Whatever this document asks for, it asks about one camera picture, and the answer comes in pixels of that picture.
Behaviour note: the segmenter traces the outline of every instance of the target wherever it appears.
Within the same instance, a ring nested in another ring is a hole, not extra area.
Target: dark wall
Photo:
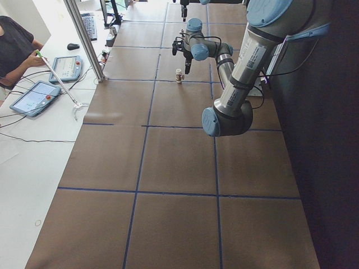
[[[271,78],[321,269],[359,268],[359,4],[336,1],[330,34],[297,72]],[[276,73],[313,42],[293,43]]]

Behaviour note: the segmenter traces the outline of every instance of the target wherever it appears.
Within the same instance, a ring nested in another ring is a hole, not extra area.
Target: keyboard
[[[82,21],[91,41],[97,40],[96,18],[93,13],[81,14]]]

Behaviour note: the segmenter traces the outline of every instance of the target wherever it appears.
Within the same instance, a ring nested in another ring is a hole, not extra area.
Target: person's arm
[[[6,74],[4,78],[0,78],[0,83],[5,86],[12,86],[29,67],[43,66],[44,64],[44,61],[37,57],[36,52],[33,51],[16,69]]]
[[[43,48],[43,44],[38,42],[36,39],[33,40],[32,45],[35,49],[41,50]]]

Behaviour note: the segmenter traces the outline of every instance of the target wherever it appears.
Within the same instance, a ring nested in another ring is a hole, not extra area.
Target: tablet
[[[10,105],[10,108],[29,117],[35,117],[48,107],[60,92],[60,87],[38,81]]]
[[[61,81],[63,82],[73,82],[76,81],[82,70],[82,60],[80,56],[65,56],[65,57],[56,57],[52,65],[55,73]],[[58,81],[51,73],[49,82],[57,84]]]

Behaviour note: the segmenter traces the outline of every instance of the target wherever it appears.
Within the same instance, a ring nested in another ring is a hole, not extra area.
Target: robotic arm
[[[191,61],[216,59],[224,91],[211,108],[202,114],[204,131],[210,136],[233,136],[246,132],[253,119],[246,97],[269,59],[274,47],[287,41],[319,38],[329,29],[330,0],[251,0],[247,8],[248,24],[236,65],[233,49],[226,43],[209,41],[201,32],[202,22],[187,23],[181,40],[173,43],[173,54],[183,52],[186,72]]]

